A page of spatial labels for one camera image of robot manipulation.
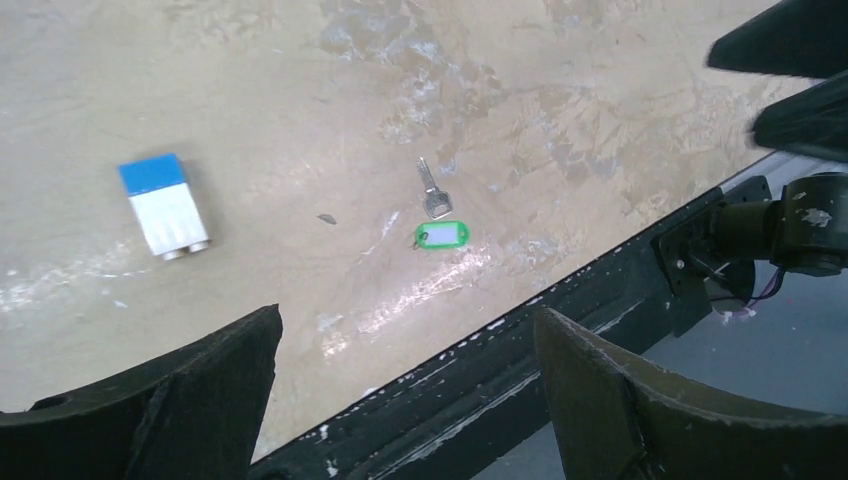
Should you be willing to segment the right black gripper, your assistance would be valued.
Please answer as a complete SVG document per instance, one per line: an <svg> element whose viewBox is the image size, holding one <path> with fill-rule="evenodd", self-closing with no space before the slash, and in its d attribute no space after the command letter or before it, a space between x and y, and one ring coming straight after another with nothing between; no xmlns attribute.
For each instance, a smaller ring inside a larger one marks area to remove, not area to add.
<svg viewBox="0 0 848 480"><path fill-rule="evenodd" d="M847 3L780 1L716 40L713 69L813 79L764 108L749 127L757 146L847 161Z"/></svg>

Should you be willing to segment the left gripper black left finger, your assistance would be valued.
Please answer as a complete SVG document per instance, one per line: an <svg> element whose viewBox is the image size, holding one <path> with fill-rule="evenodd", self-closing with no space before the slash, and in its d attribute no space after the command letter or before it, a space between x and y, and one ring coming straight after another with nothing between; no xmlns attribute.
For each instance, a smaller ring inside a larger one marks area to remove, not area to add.
<svg viewBox="0 0 848 480"><path fill-rule="evenodd" d="M1 416L4 479L244 479L283 323L268 305L174 351Z"/></svg>

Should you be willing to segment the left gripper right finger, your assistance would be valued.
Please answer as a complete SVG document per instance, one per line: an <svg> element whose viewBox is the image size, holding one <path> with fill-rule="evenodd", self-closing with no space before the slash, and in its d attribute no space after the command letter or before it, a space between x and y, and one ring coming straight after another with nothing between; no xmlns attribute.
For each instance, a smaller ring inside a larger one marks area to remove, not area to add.
<svg viewBox="0 0 848 480"><path fill-rule="evenodd" d="M843 479L847 420L732 394L540 310L534 339L569 479Z"/></svg>

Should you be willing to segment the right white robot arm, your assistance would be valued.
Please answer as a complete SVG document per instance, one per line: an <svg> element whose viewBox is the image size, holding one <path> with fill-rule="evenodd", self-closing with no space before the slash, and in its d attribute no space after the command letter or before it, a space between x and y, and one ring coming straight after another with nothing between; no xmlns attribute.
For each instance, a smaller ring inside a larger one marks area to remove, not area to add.
<svg viewBox="0 0 848 480"><path fill-rule="evenodd" d="M754 144L783 153L847 160L847 5L843 1L781 1L716 40L710 68L804 77L808 89L763 109L749 129ZM765 296L788 273L839 274L847 266L847 176L824 172L787 183L770 199L756 178L738 199L721 198L658 236L654 248L684 312L671 318L681 335L722 301L760 300L752 283L728 278L727 264L771 263L776 271Z"/></svg>

